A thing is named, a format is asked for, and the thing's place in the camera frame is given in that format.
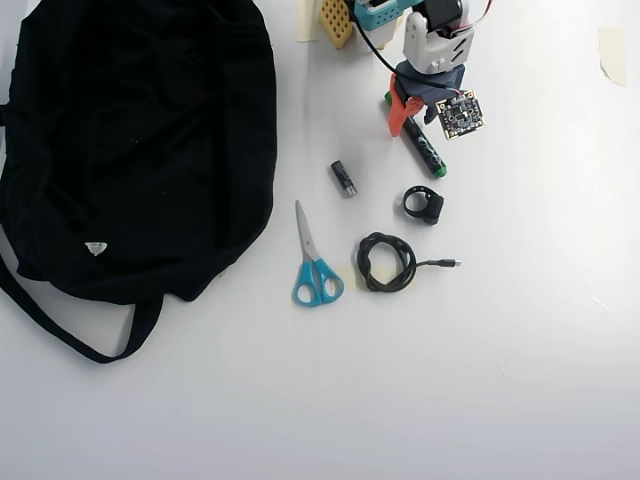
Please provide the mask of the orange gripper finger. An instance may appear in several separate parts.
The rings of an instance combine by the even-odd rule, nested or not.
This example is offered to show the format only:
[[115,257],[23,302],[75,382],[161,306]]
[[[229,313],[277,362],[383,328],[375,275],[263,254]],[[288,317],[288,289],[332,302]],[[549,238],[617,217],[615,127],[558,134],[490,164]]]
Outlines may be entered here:
[[420,96],[409,97],[406,101],[403,101],[396,89],[396,79],[397,75],[392,74],[387,95],[390,106],[388,127],[392,137],[398,137],[405,121],[418,114],[425,107],[425,103]]

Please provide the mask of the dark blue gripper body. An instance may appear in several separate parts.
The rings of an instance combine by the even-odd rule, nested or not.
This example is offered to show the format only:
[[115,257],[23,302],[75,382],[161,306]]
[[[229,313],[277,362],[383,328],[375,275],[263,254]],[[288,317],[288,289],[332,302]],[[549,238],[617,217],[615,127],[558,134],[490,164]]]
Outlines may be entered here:
[[402,101],[416,97],[424,103],[436,103],[458,94],[466,67],[461,64],[450,71],[427,75],[419,73],[408,62],[400,62],[395,70],[395,91]]

